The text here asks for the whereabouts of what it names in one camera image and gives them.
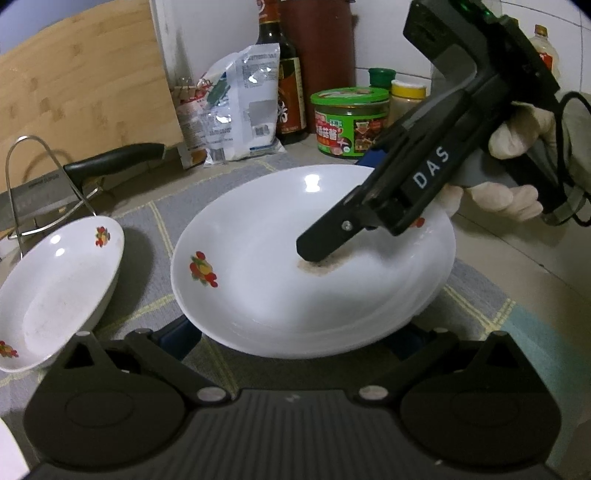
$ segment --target silver bolt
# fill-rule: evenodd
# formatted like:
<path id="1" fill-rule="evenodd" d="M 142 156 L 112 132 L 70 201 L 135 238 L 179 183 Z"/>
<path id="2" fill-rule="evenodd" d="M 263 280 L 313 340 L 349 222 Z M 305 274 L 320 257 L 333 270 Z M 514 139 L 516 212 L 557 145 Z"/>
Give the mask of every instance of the silver bolt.
<path id="1" fill-rule="evenodd" d="M 388 396 L 388 390 L 379 385 L 368 385 L 359 389 L 359 396 L 368 401 L 380 401 Z"/>
<path id="2" fill-rule="evenodd" d="M 219 403 L 226 398 L 226 391 L 219 387 L 204 387 L 197 392 L 197 398 L 207 403 Z"/>

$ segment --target spice jar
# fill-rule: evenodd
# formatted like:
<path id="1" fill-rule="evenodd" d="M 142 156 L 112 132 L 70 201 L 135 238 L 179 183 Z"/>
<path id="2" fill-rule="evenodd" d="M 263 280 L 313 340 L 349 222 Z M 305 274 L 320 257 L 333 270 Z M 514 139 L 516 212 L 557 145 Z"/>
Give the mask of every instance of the spice jar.
<path id="1" fill-rule="evenodd" d="M 412 110 L 427 97 L 427 87 L 414 83 L 392 80 L 390 113 L 386 125 L 389 127 L 405 113 Z"/>

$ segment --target bottle cap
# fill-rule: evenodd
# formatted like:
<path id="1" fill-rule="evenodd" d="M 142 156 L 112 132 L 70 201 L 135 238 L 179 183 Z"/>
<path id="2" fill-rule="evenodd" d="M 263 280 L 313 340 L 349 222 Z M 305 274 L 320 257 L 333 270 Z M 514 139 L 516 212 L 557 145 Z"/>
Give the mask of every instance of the bottle cap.
<path id="1" fill-rule="evenodd" d="M 416 83 L 405 83 L 400 80 L 392 80 L 392 95 L 414 100 L 427 98 L 427 87 Z"/>
<path id="2" fill-rule="evenodd" d="M 535 26 L 535 34 L 542 35 L 542 37 L 548 38 L 548 29 L 543 25 L 536 25 Z"/>
<path id="3" fill-rule="evenodd" d="M 396 70 L 379 68 L 369 69 L 369 84 L 372 87 L 390 90 L 390 85 L 395 77 Z"/>

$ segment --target black knife handle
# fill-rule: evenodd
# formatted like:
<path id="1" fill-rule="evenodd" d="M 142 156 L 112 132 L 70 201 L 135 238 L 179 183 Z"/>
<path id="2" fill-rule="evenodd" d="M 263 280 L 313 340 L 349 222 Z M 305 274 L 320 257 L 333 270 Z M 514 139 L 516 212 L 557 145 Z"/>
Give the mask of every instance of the black knife handle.
<path id="1" fill-rule="evenodd" d="M 164 156 L 166 146 L 160 143 L 138 143 L 116 148 L 94 157 L 64 165 L 64 170 L 78 189 L 85 180 L 92 177 L 113 175 L 139 163 L 159 160 Z"/>

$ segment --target soy sauce bottle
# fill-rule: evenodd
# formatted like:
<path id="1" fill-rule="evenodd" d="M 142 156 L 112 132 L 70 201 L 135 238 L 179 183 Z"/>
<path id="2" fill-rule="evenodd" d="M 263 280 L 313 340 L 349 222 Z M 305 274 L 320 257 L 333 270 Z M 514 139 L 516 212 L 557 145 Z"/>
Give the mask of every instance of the soy sauce bottle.
<path id="1" fill-rule="evenodd" d="M 307 136 L 300 59 L 281 28 L 278 0 L 256 0 L 256 4 L 259 8 L 259 38 L 256 43 L 278 43 L 280 47 L 277 138 L 284 145 L 289 145 Z"/>

